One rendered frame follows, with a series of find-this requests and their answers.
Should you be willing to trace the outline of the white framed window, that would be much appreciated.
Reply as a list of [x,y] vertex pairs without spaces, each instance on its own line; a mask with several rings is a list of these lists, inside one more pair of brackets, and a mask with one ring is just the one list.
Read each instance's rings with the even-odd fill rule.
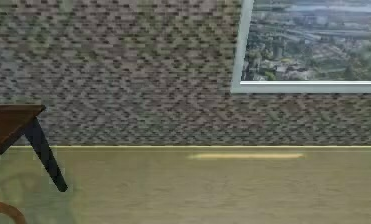
[[232,93],[371,93],[371,0],[241,3]]

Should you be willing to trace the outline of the dark brown wooden table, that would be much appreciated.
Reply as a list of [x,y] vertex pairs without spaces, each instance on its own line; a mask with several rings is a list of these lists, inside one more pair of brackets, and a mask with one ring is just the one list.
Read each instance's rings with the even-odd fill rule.
[[0,104],[0,156],[25,136],[56,188],[66,192],[68,185],[38,120],[45,109],[41,104]]

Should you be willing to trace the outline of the light brown curved chair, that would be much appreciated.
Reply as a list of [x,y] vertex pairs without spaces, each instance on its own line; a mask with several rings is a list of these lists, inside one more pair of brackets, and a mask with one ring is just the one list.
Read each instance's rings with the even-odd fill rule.
[[27,224],[23,213],[12,205],[0,202],[0,214],[8,216],[15,224]]

